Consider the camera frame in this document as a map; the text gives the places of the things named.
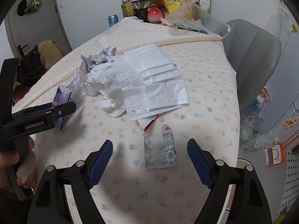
blue gripper pad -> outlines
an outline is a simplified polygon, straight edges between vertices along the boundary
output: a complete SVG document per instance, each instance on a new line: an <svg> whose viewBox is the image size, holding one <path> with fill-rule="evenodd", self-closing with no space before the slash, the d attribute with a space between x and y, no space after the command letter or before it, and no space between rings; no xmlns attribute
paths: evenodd
<svg viewBox="0 0 299 224"><path fill-rule="evenodd" d="M187 143L187 152L202 184L211 189L214 182L211 178L210 168L192 140Z"/></svg>
<svg viewBox="0 0 299 224"><path fill-rule="evenodd" d="M109 141L90 169L89 179L86 183L88 189L91 189L93 186L99 183L103 175L103 172L112 156L112 153L113 153L113 145L112 142Z"/></svg>

tissue box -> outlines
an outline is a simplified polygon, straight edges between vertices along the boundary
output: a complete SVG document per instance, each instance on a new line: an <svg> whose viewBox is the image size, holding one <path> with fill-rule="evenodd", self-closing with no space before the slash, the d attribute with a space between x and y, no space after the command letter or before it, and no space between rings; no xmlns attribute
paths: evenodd
<svg viewBox="0 0 299 224"><path fill-rule="evenodd" d="M265 148L266 167L271 167L284 162L283 145Z"/></svg>

black cloth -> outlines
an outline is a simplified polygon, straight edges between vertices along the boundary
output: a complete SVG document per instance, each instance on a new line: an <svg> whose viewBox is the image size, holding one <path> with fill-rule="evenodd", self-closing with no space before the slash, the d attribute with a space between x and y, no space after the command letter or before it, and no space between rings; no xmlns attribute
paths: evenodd
<svg viewBox="0 0 299 224"><path fill-rule="evenodd" d="M22 86L32 87L43 75L45 67L39 57L40 54L36 45L33 50L20 60L17 71L17 82Z"/></svg>
<svg viewBox="0 0 299 224"><path fill-rule="evenodd" d="M26 224L31 202L19 201L0 189L0 223Z"/></svg>
<svg viewBox="0 0 299 224"><path fill-rule="evenodd" d="M26 8L27 8L27 1L26 0L20 1L20 3L18 4L17 14L19 16L24 16L25 15L24 11Z"/></svg>

gray door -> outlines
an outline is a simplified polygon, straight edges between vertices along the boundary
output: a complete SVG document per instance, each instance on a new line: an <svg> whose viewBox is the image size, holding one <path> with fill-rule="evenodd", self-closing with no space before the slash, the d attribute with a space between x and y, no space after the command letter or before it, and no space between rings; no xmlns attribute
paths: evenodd
<svg viewBox="0 0 299 224"><path fill-rule="evenodd" d="M24 16L17 14L17 0L10 9L6 19L9 24L7 36L15 56L22 57L45 40L55 40L68 53L71 47L59 22L59 14L54 0L41 0L35 12L27 12Z"/></svg>

red vase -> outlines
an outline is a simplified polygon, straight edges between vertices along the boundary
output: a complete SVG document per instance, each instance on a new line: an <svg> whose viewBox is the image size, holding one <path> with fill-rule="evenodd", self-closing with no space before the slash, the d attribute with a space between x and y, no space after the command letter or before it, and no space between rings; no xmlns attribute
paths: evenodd
<svg viewBox="0 0 299 224"><path fill-rule="evenodd" d="M156 4L153 4L147 14L148 21L152 24L159 24L161 23L161 18L163 18L162 12L159 10Z"/></svg>

